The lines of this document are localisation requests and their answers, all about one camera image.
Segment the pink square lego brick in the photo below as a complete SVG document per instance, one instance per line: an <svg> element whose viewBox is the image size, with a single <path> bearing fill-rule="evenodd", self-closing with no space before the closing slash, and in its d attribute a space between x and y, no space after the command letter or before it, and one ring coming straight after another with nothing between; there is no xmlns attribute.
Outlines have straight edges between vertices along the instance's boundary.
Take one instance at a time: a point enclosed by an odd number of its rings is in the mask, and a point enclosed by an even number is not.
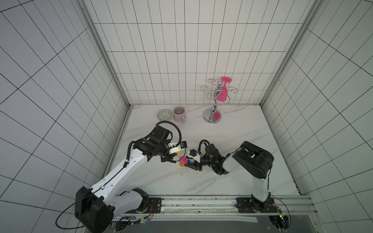
<svg viewBox="0 0 373 233"><path fill-rule="evenodd" d="M185 158L185 157L180 157L180 159L179 159L179 163L185 165L185 164L187 164L187 160L188 160L188 159Z"/></svg>

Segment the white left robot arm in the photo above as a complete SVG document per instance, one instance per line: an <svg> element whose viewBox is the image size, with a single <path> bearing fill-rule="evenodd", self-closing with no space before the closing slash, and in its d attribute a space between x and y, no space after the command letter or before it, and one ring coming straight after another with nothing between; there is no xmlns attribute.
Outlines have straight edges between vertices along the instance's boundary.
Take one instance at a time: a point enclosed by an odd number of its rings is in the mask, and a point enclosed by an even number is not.
<svg viewBox="0 0 373 233"><path fill-rule="evenodd" d="M92 187L80 188L75 196L74 215L83 226L92 233L102 233L124 213L156 213L156 204L150 202L149 194L142 189L118 192L152 157L173 162L187 148L185 141L172 143L172 138L171 131L157 124L148 135L129 143L126 157L110 173Z"/></svg>

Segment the patterned ceramic bowl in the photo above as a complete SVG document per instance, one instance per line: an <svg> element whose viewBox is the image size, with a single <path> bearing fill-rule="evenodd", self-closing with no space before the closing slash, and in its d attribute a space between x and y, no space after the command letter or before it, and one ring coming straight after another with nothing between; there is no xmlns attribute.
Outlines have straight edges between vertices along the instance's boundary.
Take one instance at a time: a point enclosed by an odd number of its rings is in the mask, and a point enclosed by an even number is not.
<svg viewBox="0 0 373 233"><path fill-rule="evenodd" d="M156 116L159 121L169 121L173 118L173 112L170 109L161 109Z"/></svg>

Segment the pink ribbed mug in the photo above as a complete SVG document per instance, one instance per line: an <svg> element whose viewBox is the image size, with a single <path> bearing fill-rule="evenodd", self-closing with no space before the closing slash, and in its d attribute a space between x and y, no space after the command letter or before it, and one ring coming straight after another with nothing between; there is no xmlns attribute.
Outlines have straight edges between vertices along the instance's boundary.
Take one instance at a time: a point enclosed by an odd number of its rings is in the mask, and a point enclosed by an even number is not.
<svg viewBox="0 0 373 233"><path fill-rule="evenodd" d="M181 106L175 107L174 110L173 110L173 119L176 122L185 123L186 122L186 111L185 111L185 109Z"/></svg>

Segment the pink plastic wine glass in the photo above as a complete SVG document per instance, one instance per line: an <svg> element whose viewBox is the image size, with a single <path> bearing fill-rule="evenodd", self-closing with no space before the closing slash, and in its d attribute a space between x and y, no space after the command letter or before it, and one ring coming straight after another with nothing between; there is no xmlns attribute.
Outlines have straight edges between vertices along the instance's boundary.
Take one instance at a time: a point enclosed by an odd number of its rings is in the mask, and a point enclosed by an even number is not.
<svg viewBox="0 0 373 233"><path fill-rule="evenodd" d="M218 81L218 87L220 88L220 94L217 97L217 100L225 103L228 100L228 88L227 84L230 84L232 79L229 77L221 77L221 80Z"/></svg>

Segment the chrome cup holder stand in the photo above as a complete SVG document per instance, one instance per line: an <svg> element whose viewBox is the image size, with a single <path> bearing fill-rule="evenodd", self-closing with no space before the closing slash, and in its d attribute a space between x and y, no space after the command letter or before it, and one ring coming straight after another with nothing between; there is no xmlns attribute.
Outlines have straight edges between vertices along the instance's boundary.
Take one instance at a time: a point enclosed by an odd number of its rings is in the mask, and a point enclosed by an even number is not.
<svg viewBox="0 0 373 233"><path fill-rule="evenodd" d="M206 98L212 101L213 106L210 109L207 109L203 113L203 119L209 124L217 124L221 120L221 113L218 110L218 104L222 103L217 100L217 97L220 94L220 88L218 87L218 81L215 79L208 79L207 83L211 84L211 87L204 85L201 86L201 91L206 92ZM228 88L228 100L224 104L228 104L231 102L230 93L236 94L238 89L236 87L230 87L230 84L227 84Z"/></svg>

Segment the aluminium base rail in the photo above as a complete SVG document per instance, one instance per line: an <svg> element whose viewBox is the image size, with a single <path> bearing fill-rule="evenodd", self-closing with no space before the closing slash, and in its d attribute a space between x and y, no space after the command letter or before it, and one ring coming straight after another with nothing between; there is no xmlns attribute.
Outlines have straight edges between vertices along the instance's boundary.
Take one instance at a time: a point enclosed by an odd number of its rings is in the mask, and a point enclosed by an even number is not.
<svg viewBox="0 0 373 233"><path fill-rule="evenodd" d="M288 217L317 215L317 210L309 196L274 196L263 210L252 207L249 196L185 196L185 195L150 195L149 198L161 200L160 213L144 211L117 210L109 217L111 222L123 220L147 221L177 220L217 220L217 221L256 221L258 216Z"/></svg>

